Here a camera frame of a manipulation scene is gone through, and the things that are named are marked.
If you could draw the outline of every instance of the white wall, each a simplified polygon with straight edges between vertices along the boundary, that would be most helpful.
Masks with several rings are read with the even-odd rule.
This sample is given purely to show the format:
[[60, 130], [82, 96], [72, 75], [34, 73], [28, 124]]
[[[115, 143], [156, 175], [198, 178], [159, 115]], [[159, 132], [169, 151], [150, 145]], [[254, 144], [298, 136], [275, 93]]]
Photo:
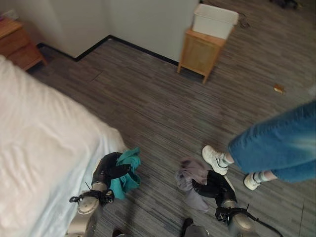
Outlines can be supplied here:
[[198, 0], [109, 0], [111, 35], [179, 61]]
[[78, 57], [110, 34], [106, 1], [50, 0], [50, 4], [65, 36], [59, 50]]
[[78, 57], [110, 34], [104, 0], [1, 0], [14, 8], [35, 43]]
[[35, 43], [73, 57], [111, 34], [179, 61], [198, 0], [0, 0], [15, 8]]

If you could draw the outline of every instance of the cable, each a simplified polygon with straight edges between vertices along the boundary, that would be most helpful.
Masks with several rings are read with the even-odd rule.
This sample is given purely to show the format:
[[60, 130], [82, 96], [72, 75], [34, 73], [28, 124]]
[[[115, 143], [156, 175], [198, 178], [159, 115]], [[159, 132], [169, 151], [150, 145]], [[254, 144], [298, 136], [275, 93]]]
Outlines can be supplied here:
[[[213, 4], [210, 0], [200, 0], [199, 2], [221, 8], [219, 5]], [[243, 12], [237, 12], [237, 13], [241, 16], [238, 20], [240, 27], [244, 29], [249, 28], [250, 24], [247, 22], [246, 15]]]
[[248, 211], [247, 211], [247, 216], [252, 219], [255, 222], [258, 222], [259, 224], [263, 225], [264, 227], [270, 229], [271, 231], [277, 233], [280, 237], [283, 237], [283, 235], [280, 233], [280, 231], [278, 231], [276, 228], [274, 228], [273, 226], [268, 225], [267, 223], [260, 221], [259, 218], [255, 218], [253, 215], [251, 215]]
[[255, 218], [253, 215], [251, 215], [248, 212], [248, 207], [247, 207], [247, 209], [239, 208], [239, 207], [234, 207], [234, 208], [218, 207], [216, 209], [216, 213], [215, 213], [216, 220], [228, 223], [229, 220], [231, 220], [235, 215], [244, 214], [247, 217], [249, 217], [250, 219], [252, 219], [253, 221], [258, 222], [260, 225], [263, 225], [264, 227], [268, 228], [269, 230], [277, 233], [279, 235], [279, 237], [283, 237], [283, 235], [280, 233], [280, 231], [278, 231], [276, 228], [268, 225], [267, 223], [265, 223], [263, 221], [260, 221], [259, 218]]

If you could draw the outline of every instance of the blue jeans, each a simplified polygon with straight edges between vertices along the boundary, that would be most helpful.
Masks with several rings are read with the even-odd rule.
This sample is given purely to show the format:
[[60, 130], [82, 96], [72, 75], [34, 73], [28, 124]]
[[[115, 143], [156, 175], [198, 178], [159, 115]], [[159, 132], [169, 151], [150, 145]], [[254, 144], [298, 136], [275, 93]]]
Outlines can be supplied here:
[[316, 176], [316, 100], [253, 125], [229, 143], [244, 172], [271, 170], [298, 182]]

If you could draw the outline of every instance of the purple cloth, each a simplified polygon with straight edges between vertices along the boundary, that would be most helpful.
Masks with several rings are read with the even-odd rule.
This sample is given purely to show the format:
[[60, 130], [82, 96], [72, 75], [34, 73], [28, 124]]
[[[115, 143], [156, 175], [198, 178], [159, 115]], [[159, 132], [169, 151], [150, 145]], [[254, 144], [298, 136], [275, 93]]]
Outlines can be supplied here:
[[210, 169], [204, 161], [189, 157], [181, 160], [180, 169], [175, 173], [178, 188], [186, 192], [184, 202], [202, 212], [208, 212], [209, 206], [204, 198], [194, 191], [192, 179], [205, 185]]

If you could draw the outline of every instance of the sock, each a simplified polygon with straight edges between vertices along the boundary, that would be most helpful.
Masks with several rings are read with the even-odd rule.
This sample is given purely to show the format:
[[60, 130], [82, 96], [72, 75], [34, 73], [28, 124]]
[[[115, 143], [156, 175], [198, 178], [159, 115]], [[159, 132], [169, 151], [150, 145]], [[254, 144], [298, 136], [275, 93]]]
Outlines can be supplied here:
[[221, 153], [219, 160], [218, 160], [218, 165], [220, 167], [227, 167], [228, 165], [232, 164], [233, 162], [230, 162], [229, 160], [226, 159], [226, 153]]
[[262, 183], [262, 182], [266, 182], [269, 181], [269, 179], [266, 178], [265, 176], [265, 172], [264, 171], [260, 171], [260, 172], [255, 172], [252, 176], [252, 178], [254, 179], [254, 181], [256, 183]]

